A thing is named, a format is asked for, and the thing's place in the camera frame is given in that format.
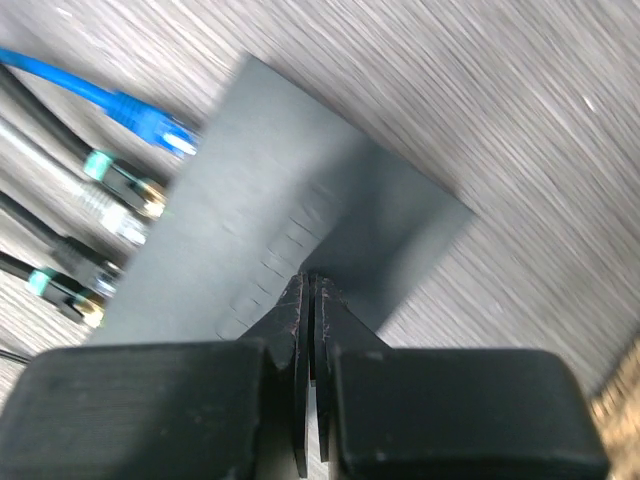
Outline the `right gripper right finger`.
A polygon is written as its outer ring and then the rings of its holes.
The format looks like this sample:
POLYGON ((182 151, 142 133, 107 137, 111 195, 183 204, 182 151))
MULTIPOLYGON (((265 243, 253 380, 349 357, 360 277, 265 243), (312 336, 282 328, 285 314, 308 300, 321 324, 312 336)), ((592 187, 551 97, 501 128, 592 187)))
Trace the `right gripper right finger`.
POLYGON ((313 276, 319 448, 334 479, 604 479, 580 385, 527 348, 394 348, 313 276))

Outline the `black network switch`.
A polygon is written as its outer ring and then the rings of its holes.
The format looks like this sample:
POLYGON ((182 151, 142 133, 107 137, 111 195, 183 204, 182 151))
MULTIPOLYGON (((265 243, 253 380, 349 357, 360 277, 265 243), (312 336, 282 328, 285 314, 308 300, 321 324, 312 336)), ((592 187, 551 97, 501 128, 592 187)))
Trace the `black network switch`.
POLYGON ((234 339, 300 272, 377 329, 472 211, 261 60, 236 72, 93 345, 234 339))

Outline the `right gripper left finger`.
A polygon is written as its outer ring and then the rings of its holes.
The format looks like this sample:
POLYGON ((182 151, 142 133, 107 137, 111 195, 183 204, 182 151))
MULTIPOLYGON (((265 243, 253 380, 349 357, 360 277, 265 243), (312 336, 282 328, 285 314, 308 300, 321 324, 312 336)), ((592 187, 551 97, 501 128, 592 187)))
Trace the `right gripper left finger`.
POLYGON ((1 415, 5 479, 302 479, 310 281, 235 340, 51 350, 1 415))

